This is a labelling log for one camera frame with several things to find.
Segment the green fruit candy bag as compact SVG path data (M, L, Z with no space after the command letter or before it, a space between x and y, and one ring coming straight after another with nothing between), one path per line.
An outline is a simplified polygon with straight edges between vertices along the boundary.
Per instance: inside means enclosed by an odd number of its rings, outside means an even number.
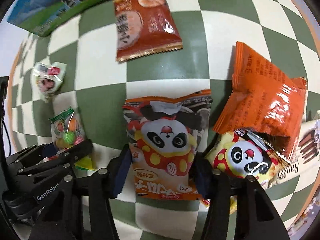
M49 120L52 141L58 154L87 139L81 119L72 107L61 111Z

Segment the yellow panda snack bag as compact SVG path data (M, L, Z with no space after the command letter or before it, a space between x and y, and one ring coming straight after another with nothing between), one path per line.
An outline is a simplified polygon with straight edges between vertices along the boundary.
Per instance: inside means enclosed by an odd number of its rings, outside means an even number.
M271 187L271 180L284 167L283 160L274 149L247 129L218 135L205 158L213 168L231 177L254 176L265 190Z

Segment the orange panda snack bag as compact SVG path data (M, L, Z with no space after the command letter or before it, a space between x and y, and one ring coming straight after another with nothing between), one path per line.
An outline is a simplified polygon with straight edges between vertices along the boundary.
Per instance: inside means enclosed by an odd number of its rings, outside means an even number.
M199 199L189 170L208 129L211 106L210 89L180 98L145 96L125 100L122 109L138 196Z

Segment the green white checkered rug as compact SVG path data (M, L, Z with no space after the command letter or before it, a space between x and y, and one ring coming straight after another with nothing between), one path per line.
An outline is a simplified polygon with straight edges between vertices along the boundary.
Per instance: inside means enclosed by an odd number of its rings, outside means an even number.
M127 142L121 107L148 95L178 98L212 91L217 116L231 93L236 42L252 47L289 77L308 80L306 118L319 110L319 54L306 20L291 0L167 0L183 49L119 64L112 2L93 7L45 38L28 34L11 73L6 112L14 151L51 141L49 119L75 107L105 167ZM67 64L63 83L45 103L35 63Z

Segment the white Franzzi cookie pack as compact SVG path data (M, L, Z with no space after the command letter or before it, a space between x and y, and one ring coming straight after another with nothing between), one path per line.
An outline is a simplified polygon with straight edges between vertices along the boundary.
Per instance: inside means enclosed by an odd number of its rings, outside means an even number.
M298 176L315 173L317 167L319 167L319 119L302 123L291 164L279 170L270 181L261 185L266 190Z

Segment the small white candy packet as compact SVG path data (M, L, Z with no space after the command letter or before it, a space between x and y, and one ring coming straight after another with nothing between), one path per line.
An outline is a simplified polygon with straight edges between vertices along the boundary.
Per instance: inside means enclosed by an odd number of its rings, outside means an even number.
M44 64L37 62L33 67L33 76L39 90L40 98L47 103L61 87L67 64L54 62Z

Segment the bright orange snack bag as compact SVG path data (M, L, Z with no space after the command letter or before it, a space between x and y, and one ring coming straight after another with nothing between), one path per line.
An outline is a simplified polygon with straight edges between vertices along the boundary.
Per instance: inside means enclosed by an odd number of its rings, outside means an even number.
M247 44L237 42L232 93L213 130L224 134L249 129L290 163L298 142L306 89L306 78L288 77Z

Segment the red-brown snack bag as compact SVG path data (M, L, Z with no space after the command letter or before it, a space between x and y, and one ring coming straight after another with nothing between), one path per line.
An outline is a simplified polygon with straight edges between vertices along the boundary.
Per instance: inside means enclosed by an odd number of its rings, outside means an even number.
M116 61L125 62L183 48L166 0L113 0Z

